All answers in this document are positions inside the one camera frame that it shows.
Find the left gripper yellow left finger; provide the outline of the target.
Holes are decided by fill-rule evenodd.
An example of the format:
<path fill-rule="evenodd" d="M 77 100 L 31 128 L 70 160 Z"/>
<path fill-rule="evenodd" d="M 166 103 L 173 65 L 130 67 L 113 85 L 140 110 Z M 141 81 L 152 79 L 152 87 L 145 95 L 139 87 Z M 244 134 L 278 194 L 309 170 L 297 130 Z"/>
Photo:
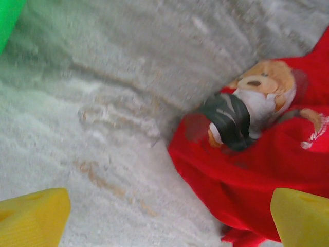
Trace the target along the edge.
<path fill-rule="evenodd" d="M 58 246 L 70 209 L 65 188 L 1 201 L 1 246 Z"/>

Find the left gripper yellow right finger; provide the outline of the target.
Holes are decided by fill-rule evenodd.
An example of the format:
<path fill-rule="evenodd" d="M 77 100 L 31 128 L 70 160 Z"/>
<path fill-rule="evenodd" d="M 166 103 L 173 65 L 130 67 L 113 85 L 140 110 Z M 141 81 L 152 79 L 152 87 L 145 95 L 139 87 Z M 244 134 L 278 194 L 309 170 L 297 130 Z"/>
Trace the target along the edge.
<path fill-rule="evenodd" d="M 328 198 L 277 188 L 270 212 L 285 247 L 328 247 Z"/>

